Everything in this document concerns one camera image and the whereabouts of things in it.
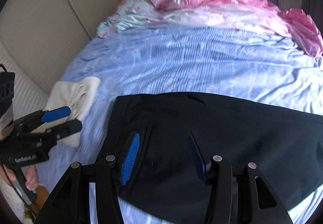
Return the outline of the left hand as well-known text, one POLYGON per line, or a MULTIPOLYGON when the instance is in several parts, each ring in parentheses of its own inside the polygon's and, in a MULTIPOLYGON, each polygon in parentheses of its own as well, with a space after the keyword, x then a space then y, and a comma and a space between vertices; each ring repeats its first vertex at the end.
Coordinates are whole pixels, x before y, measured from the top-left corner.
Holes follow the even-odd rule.
MULTIPOLYGON (((7 176, 11 182, 16 180, 16 176, 11 169, 8 169, 5 165, 3 166, 4 169, 1 168, 1 178, 9 184, 7 176)), ((30 165, 26 171, 25 175, 26 181, 25 185, 30 190, 35 190, 39 185, 38 173, 35 165, 30 165)))

